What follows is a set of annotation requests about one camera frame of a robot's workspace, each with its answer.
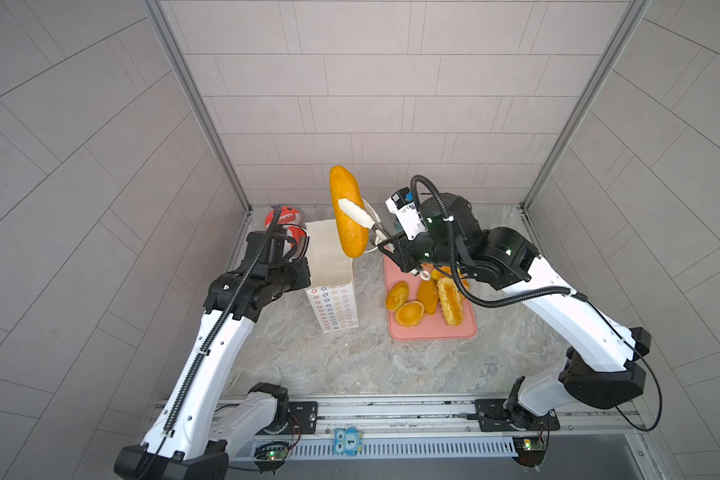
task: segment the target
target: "baguette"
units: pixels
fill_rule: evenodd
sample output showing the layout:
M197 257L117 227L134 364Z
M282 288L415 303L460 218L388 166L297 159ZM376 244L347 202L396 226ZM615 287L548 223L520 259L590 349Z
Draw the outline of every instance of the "baguette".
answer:
M461 295L456 283L453 279L444 276L438 280L437 286L445 322L452 326L460 325L464 319L464 312L461 311Z

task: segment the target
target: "marble table surface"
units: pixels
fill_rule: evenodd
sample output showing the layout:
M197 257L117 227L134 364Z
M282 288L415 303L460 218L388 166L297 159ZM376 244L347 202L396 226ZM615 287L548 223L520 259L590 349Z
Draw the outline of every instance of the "marble table surface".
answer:
M334 217L330 206L299 209L304 221ZM376 210L391 221L383 207ZM249 230L263 230L268 212L254 208ZM527 235L516 206L474 205L473 212L483 228L508 226ZM478 334L468 340L397 341L384 307L382 254L355 259L354 278L359 328L323 333L307 295L286 293L262 312L223 395L244 396L258 382L286 386L292 396L508 392L519 376L547 368L566 351L566 341L520 304L473 306ZM504 296L482 283L473 283L472 292Z

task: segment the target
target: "pink cutting board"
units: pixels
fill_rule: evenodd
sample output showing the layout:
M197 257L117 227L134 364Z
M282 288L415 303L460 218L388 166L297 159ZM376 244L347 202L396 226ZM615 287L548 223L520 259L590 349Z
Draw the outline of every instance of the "pink cutting board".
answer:
M384 255L384 281L387 292L397 282L408 284L408 301L416 300L418 285L422 282L420 276L404 274L388 256ZM434 315L424 314L422 321L416 326L400 326L394 321L394 312L388 312L389 334L395 340L442 340L442 339L470 339L478 334L478 324L474 321L472 304L462 300L461 309L464 320L459 326L451 326L445 322L443 311L438 303L438 311Z

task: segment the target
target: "mounting plate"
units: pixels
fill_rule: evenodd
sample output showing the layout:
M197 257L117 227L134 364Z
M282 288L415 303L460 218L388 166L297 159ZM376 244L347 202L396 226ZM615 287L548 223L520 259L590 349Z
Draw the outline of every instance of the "mounting plate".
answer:
M474 409L478 414L478 422L480 423L481 432L516 432L518 429L513 427L507 418L504 410L504 400L497 399L479 399L474 401ZM539 419L544 422L544 427L539 425ZM560 430L560 422L557 421L557 414L554 410L550 410L547 415L534 420L531 431L540 432L542 429Z
M302 428L302 435L312 435L316 431L317 427L317 402L289 402L288 403L288 417L290 415L296 417L298 424ZM259 430L257 435L291 435L294 433L293 426L290 422L286 427L278 433L270 433L265 430Z

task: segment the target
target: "gray tile wall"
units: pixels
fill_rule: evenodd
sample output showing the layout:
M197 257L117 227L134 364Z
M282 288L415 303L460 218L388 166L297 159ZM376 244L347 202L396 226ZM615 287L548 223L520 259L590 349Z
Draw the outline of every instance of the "gray tile wall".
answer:
M328 204L335 164L518 204L626 3L162 5L254 204Z
M114 477L241 222L138 0L0 0L0 478Z
M653 1L530 218L563 277L653 335L674 479L720 478L720 0Z

